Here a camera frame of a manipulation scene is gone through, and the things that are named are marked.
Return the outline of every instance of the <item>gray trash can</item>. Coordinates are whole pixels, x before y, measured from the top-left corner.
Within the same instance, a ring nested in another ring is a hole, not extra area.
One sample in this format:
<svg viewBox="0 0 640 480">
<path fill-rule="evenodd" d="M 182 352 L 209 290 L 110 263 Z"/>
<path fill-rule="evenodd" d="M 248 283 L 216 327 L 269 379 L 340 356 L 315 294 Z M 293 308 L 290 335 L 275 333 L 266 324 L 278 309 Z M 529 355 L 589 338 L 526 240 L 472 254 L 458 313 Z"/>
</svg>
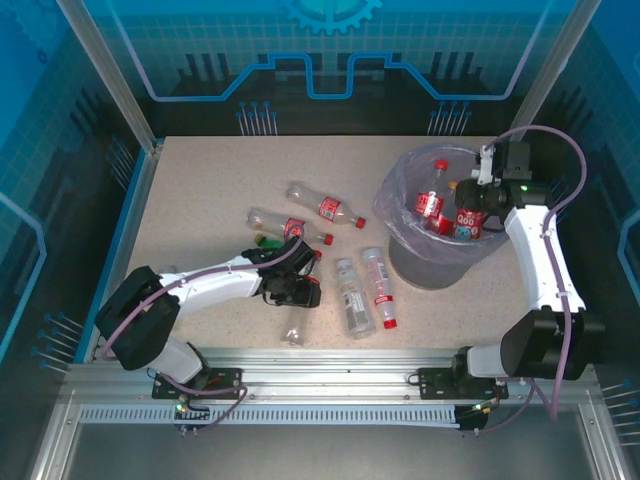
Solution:
<svg viewBox="0 0 640 480">
<path fill-rule="evenodd" d="M 434 174 L 434 162 L 449 162 L 447 180 L 469 178 L 476 152 L 453 144 L 420 147 L 404 153 L 382 183 L 374 200 L 375 215 L 391 235 L 389 259 L 398 275 L 425 289 L 446 288 L 506 240 L 505 233 L 484 232 L 480 239 L 463 242 L 424 228 L 413 213 L 417 194 Z"/>
</svg>

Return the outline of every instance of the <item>speckled countertop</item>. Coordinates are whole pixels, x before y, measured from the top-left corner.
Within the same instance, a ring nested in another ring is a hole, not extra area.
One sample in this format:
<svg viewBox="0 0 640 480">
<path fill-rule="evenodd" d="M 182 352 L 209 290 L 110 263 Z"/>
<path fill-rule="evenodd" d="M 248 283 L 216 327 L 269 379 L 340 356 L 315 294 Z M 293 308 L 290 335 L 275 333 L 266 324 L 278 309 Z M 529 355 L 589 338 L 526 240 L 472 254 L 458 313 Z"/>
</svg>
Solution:
<svg viewBox="0 0 640 480">
<path fill-rule="evenodd" d="M 168 137 L 165 141 L 129 270 L 175 266 L 188 271 L 223 262 L 252 248 L 245 226 L 252 206 L 311 220 L 335 236 L 319 247 L 322 302 L 309 317 L 313 348 L 454 348 L 498 340 L 525 313 L 525 296 L 510 242 L 472 267 L 454 286 L 425 291 L 403 282 L 391 268 L 398 328 L 363 340 L 345 334 L 335 260 L 351 257 L 366 279 L 360 252 L 385 247 L 388 234 L 372 202 L 398 157 L 428 143 L 452 141 L 478 147 L 481 138 L 426 137 Z M 345 199 L 367 218 L 364 230 L 336 226 L 290 203 L 290 181 Z M 282 348 L 286 307 L 260 297 L 236 299 L 196 312 L 174 335 L 198 347 Z"/>
</svg>

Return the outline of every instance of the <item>red bottle cap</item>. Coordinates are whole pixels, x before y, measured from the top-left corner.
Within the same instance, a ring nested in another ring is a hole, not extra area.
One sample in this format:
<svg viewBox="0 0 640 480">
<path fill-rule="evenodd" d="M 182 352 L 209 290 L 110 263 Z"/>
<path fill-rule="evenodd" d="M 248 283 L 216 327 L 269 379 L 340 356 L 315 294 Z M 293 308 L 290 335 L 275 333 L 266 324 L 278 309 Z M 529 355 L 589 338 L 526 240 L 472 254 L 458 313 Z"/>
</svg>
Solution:
<svg viewBox="0 0 640 480">
<path fill-rule="evenodd" d="M 446 170 L 447 168 L 449 168 L 449 162 L 447 162 L 446 160 L 436 160 L 435 167 L 438 170 Z"/>
</svg>

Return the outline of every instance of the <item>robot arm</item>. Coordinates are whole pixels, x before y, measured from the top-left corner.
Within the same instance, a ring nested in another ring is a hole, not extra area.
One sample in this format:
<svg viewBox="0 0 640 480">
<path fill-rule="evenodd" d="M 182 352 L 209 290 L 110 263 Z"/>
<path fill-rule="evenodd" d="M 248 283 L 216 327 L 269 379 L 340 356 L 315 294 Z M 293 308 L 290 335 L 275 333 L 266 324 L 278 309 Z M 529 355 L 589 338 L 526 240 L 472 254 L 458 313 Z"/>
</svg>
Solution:
<svg viewBox="0 0 640 480">
<path fill-rule="evenodd" d="M 263 267 L 268 260 L 284 258 L 297 237 L 281 249 L 252 249 L 220 264 L 193 272 L 155 274 L 140 267 L 120 285 L 100 309 L 96 326 L 105 337 L 143 300 L 168 285 L 184 280 L 170 292 L 158 297 L 141 312 L 113 343 L 112 350 L 125 370 L 150 367 L 171 376 L 181 384 L 199 389 L 208 377 L 206 361 L 191 344 L 171 337 L 177 320 L 210 305 L 232 298 L 262 295 L 273 305 L 313 308 L 320 303 L 320 285 L 307 274 L 316 261 L 316 253 L 304 242 L 286 260 Z M 233 270 L 234 267 L 249 267 Z M 196 273 L 204 273 L 186 281 Z"/>
<path fill-rule="evenodd" d="M 542 234 L 545 217 L 553 205 L 546 185 L 531 181 L 529 149 L 511 143 L 495 152 L 482 148 L 476 179 L 464 180 L 456 189 L 456 204 L 495 215 L 513 242 L 527 295 L 528 311 L 500 343 L 472 347 L 466 365 L 472 377 L 555 377 L 563 339 L 564 312 L 560 295 L 567 295 L 573 320 L 571 348 L 565 379 L 580 377 L 592 360 L 604 327 L 585 311 L 569 275 L 558 240 L 556 219 L 546 235 L 559 264 L 566 293 L 559 293 Z"/>
</svg>

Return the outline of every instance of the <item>clear plastic bottle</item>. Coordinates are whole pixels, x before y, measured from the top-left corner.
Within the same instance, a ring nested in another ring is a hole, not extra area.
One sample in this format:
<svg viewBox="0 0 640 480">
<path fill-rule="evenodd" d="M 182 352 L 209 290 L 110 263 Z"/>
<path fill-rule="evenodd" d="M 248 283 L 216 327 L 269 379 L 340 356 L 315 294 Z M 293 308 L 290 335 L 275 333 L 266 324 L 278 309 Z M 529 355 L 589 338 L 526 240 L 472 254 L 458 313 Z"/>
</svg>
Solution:
<svg viewBox="0 0 640 480">
<path fill-rule="evenodd" d="M 426 220 L 426 227 L 438 235 L 451 236 L 453 234 L 453 225 L 456 222 L 458 207 L 456 207 L 456 186 L 457 182 L 449 182 L 449 193 L 444 199 L 444 204 L 440 215 L 437 217 L 429 217 Z"/>
<path fill-rule="evenodd" d="M 424 217 L 436 217 L 440 215 L 444 197 L 447 194 L 447 186 L 445 181 L 445 172 L 449 168 L 449 162 L 446 160 L 436 160 L 433 165 L 435 172 L 433 178 L 424 190 L 418 193 L 416 197 L 416 205 L 413 211 L 423 215 Z"/>
<path fill-rule="evenodd" d="M 322 218 L 336 225 L 352 223 L 356 228 L 364 228 L 367 223 L 364 218 L 354 214 L 343 202 L 324 193 L 311 190 L 300 183 L 292 183 L 287 190 L 286 196 L 293 203 L 313 210 Z"/>
<path fill-rule="evenodd" d="M 321 232 L 314 225 L 304 220 L 267 212 L 262 208 L 254 207 L 251 209 L 249 215 L 247 215 L 247 225 L 254 230 L 267 232 L 278 237 L 283 237 L 284 239 L 289 238 L 290 235 L 299 235 L 299 225 L 303 225 L 305 241 L 311 242 L 313 240 L 319 240 L 325 245 L 331 245 L 333 243 L 333 235 Z"/>
<path fill-rule="evenodd" d="M 320 258 L 316 260 L 316 265 L 313 272 L 309 275 L 310 279 L 316 280 L 320 283 L 320 265 L 318 262 Z M 284 324 L 284 331 L 282 332 L 281 340 L 294 347 L 302 347 L 307 341 L 307 327 L 309 326 L 309 316 L 311 315 L 311 308 L 304 307 L 285 307 L 289 308 L 289 314 L 287 315 L 287 321 Z"/>
<path fill-rule="evenodd" d="M 374 303 L 382 318 L 385 329 L 396 328 L 396 311 L 393 303 L 393 291 L 389 274 L 384 265 L 384 256 L 379 248 L 368 248 L 362 252 L 362 260 L 367 267 L 369 284 L 373 291 Z"/>
<path fill-rule="evenodd" d="M 369 302 L 351 260 L 343 258 L 336 261 L 336 269 L 338 286 L 344 300 L 347 332 L 357 340 L 373 335 L 376 326 L 369 309 Z"/>
</svg>

